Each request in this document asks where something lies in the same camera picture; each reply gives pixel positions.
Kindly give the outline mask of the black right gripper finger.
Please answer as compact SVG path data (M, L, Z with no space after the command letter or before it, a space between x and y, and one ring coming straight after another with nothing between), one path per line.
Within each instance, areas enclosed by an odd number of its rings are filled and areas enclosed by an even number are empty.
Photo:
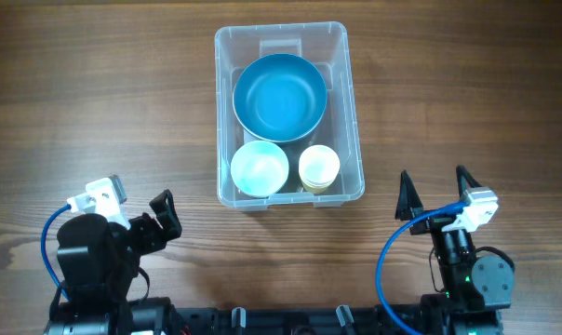
M395 219L410 221L424 212L422 201L411 177L406 170L400 174L399 196L395 209Z
M463 198L463 194L467 190L481 187L481 184L469 173L464 165L456 166L456 175L460 198Z

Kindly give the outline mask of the cream plastic cup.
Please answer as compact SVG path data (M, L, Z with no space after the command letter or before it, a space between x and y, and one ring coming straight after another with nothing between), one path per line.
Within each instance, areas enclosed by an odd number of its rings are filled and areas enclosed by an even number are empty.
M323 188L335 181L341 160L333 149L313 145L305 149L299 159L299 176L309 187Z

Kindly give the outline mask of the light blue plastic cup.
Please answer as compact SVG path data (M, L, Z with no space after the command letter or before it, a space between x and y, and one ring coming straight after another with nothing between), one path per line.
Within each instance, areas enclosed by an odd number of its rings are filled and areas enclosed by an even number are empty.
M266 198L286 184L289 162L285 152L269 141L251 141L241 146L231 162L231 177L243 194Z

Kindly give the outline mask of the clear plastic storage container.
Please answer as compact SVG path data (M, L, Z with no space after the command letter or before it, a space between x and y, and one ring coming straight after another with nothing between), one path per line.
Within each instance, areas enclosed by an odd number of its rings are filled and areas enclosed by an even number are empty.
M346 28L337 21L227 26L214 36L217 101L217 196L229 208L265 210L272 205L311 203L338 207L365 191L350 48ZM327 85L328 104L321 124L307 138L283 145L289 175L284 187L266 198L242 193L230 167L235 152L256 138L237 120L233 106L235 84L254 60L286 53L310 61ZM335 181L321 194L304 190L298 175L301 153L312 145L332 148L341 161Z

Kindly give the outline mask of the dark blue bowl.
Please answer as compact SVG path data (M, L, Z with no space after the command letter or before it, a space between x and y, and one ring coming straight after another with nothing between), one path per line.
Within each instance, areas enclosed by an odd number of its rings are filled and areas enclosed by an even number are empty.
M322 122L328 88L305 58L287 53L264 56L240 74L233 91L237 121L252 136L275 143L308 137Z

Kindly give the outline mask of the yellow plastic cup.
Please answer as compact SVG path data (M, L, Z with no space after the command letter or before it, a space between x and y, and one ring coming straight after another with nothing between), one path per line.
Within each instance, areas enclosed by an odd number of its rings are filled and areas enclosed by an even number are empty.
M302 183L302 186L303 186L303 188L306 192L309 192L309 193L312 193L312 194L321 194L321 193L326 191L326 189L329 187L329 184L327 184L327 185L311 185L311 184L308 184L304 181Z

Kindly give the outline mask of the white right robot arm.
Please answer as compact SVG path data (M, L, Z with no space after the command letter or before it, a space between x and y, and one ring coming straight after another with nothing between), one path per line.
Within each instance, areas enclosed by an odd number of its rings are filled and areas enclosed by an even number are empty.
M443 287L397 314L422 334L502 334L501 310L512 303L515 264L495 247L477 247L472 233L498 209L498 196L463 166L456 167L463 208L414 223L412 235L429 235Z

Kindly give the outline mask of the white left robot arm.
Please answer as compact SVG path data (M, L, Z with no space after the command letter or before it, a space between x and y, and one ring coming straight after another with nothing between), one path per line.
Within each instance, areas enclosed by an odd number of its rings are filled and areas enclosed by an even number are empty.
M166 189L131 228L100 214L84 214L58 230L57 259L64 275L49 307L46 334L182 334L192 331L169 298L127 294L137 276L150 278L141 257L181 236L173 195Z

